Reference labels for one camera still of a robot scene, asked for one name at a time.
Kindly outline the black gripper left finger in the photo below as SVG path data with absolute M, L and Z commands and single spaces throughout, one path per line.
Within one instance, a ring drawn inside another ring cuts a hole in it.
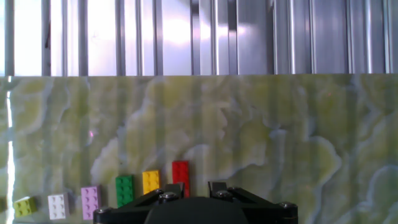
M 93 212 L 93 223 L 144 223 L 149 212 L 168 202 L 183 199 L 185 184 L 166 184 L 162 189 L 155 189 L 133 202 L 120 208 L 101 207 Z

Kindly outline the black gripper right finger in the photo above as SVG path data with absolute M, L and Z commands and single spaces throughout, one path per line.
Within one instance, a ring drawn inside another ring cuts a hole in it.
M 208 182 L 210 198 L 231 202 L 244 213 L 249 223 L 298 224 L 298 206 L 292 202 L 272 203 L 241 187 L 226 182 Z

